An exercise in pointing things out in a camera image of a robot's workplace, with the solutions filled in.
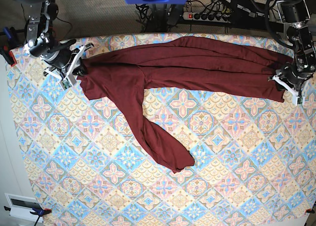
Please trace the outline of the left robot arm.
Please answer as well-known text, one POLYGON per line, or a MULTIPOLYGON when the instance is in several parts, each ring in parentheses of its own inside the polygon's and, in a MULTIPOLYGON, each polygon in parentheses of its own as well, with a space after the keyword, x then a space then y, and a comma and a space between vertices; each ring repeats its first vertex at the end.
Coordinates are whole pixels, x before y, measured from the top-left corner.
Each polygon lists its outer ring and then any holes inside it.
POLYGON ((305 0, 275 0, 279 17, 289 27, 286 31, 290 45, 282 42, 272 31, 268 22, 269 4, 265 4, 265 23, 270 35, 280 45, 293 50, 294 58, 291 63, 284 64, 270 79, 278 83, 282 90, 292 94, 294 104, 301 104, 305 100, 303 95, 308 80, 316 72, 316 49, 313 37, 307 26, 310 13, 305 0))

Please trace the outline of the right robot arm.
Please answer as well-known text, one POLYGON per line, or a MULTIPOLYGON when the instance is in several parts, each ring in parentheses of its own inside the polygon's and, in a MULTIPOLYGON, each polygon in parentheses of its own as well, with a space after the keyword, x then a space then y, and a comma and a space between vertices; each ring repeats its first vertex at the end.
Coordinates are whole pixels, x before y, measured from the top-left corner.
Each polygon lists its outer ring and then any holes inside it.
POLYGON ((32 58, 40 58, 50 67, 44 75, 58 79, 62 88, 67 89, 77 82, 76 76, 84 76, 87 69, 82 61, 83 53, 93 47, 92 43, 70 50, 77 40, 61 43, 53 33, 53 21, 58 16, 55 0, 15 0, 30 5, 29 20, 26 25, 25 52, 32 58))

